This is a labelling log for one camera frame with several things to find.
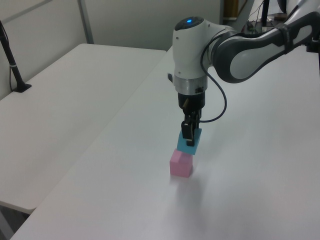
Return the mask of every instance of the pink cube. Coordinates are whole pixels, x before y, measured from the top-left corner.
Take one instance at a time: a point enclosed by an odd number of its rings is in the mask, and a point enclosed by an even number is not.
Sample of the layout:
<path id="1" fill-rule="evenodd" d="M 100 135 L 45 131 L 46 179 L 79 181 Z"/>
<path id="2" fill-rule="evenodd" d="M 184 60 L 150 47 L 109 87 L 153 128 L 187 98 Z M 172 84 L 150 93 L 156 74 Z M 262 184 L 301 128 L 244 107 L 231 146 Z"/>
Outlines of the pink cube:
<path id="1" fill-rule="evenodd" d="M 175 149 L 170 159 L 170 174 L 184 178 L 190 177 L 192 157 L 191 154 Z"/>

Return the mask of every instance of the white wall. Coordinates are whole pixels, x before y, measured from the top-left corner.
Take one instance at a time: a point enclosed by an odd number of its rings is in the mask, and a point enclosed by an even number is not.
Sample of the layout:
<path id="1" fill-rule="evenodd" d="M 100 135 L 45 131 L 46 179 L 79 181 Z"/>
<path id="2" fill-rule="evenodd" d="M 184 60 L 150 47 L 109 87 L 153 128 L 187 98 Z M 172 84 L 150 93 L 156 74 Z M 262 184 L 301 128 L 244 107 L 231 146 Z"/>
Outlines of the white wall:
<path id="1" fill-rule="evenodd" d="M 87 42 L 77 0 L 50 1 L 7 22 L 4 28 L 25 82 Z M 9 93 L 9 63 L 1 46 L 0 99 Z"/>
<path id="2" fill-rule="evenodd" d="M 221 0 L 84 0 L 95 44 L 168 50 L 190 16 L 220 22 Z"/>

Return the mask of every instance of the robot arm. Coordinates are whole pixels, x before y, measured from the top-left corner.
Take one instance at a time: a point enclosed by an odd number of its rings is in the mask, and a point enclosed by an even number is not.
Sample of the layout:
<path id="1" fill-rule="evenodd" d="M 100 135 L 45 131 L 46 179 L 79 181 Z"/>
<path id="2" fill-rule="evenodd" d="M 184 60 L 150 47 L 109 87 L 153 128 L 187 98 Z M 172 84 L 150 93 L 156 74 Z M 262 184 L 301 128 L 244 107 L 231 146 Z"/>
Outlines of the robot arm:
<path id="1" fill-rule="evenodd" d="M 205 106 L 205 71 L 210 66 L 214 66 L 223 81 L 240 83 L 319 35 L 320 0 L 301 0 L 294 10 L 285 24 L 260 35 L 245 35 L 201 17 L 186 18 L 175 26 L 172 82 L 178 92 L 179 107 L 185 114 L 181 128 L 188 146 L 194 146 L 194 132 Z"/>
<path id="2" fill-rule="evenodd" d="M 219 77 L 240 83 L 262 67 L 294 48 L 306 44 L 320 32 L 320 1 L 307 0 L 285 24 L 256 38 L 234 36 L 214 52 L 212 63 Z"/>

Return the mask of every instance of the stacked blocks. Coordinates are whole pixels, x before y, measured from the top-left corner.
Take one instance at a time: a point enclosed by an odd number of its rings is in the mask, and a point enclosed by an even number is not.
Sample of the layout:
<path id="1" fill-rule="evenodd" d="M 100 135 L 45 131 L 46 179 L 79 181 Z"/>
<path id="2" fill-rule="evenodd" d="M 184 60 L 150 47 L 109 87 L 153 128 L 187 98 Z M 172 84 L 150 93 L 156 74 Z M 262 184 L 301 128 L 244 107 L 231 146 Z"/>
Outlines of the stacked blocks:
<path id="1" fill-rule="evenodd" d="M 201 128 L 196 128 L 194 130 L 194 146 L 187 146 L 187 140 L 184 139 L 184 137 L 182 136 L 182 131 L 179 134 L 179 139 L 178 139 L 178 144 L 176 149 L 184 152 L 186 154 L 192 154 L 195 155 L 198 145 L 199 145 L 199 141 L 200 141 L 200 136 L 201 136 Z"/>
<path id="2" fill-rule="evenodd" d="M 184 178 L 190 177 L 192 158 L 191 154 L 175 149 L 170 159 L 170 174 Z"/>

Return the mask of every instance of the white table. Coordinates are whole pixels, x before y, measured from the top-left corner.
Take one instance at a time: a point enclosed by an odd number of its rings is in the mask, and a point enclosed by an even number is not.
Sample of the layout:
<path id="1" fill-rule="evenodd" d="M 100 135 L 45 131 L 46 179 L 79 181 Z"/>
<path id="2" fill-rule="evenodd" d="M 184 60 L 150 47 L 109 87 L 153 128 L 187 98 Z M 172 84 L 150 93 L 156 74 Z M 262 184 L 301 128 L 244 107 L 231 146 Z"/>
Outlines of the white table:
<path id="1" fill-rule="evenodd" d="M 81 44 L 0 101 L 0 205 L 31 213 L 165 51 Z"/>
<path id="2" fill-rule="evenodd" d="M 299 47 L 246 82 L 219 80 L 228 109 L 201 125 L 190 178 L 169 173 L 173 67 L 170 50 L 12 240 L 319 239 L 318 55 Z M 210 83 L 203 119 L 222 107 Z"/>

